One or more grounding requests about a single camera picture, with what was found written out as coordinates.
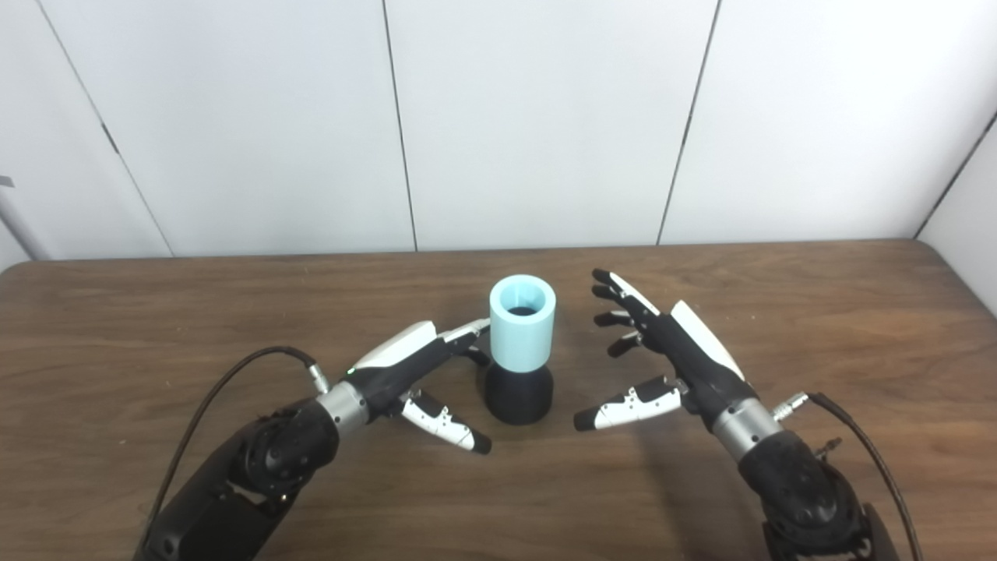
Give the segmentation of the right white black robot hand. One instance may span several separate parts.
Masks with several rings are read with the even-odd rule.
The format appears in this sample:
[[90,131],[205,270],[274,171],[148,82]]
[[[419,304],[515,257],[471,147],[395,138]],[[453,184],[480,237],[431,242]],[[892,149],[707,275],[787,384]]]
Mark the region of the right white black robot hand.
[[635,348],[646,348],[668,359],[675,379],[657,374],[603,404],[578,411],[574,429],[609,429],[658,418],[678,408],[712,425],[742,400],[758,397],[726,348],[686,303],[676,302],[670,312],[662,312],[618,274],[594,269],[592,277],[595,297],[619,305],[617,310],[595,316],[596,326],[633,329],[609,345],[608,355],[620,358]]

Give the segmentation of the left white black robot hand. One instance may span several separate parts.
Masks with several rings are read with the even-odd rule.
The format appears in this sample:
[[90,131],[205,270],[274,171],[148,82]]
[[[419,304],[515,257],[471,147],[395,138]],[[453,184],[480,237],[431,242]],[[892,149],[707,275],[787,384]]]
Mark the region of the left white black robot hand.
[[440,333],[431,320],[416,322],[382,342],[356,362],[343,377],[355,394],[361,422],[402,416],[431,436],[480,455],[491,452],[491,438],[453,415],[448,406],[416,388],[425,376],[455,356],[489,365],[477,340],[491,320],[475,319]]

